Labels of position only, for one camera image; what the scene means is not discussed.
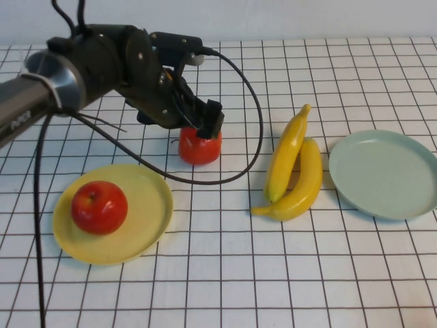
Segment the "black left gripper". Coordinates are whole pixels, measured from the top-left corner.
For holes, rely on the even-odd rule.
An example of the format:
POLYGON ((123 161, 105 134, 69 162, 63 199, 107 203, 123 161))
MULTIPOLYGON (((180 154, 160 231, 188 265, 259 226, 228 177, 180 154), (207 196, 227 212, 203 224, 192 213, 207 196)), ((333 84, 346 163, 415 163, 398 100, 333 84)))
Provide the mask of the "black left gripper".
POLYGON ((126 103, 139 111, 139 121, 166 129, 190 126, 198 128, 199 138, 218 138, 224 121, 223 106, 194 95, 186 96, 188 109, 184 112, 171 74, 166 68, 128 66, 125 81, 117 91, 126 103))

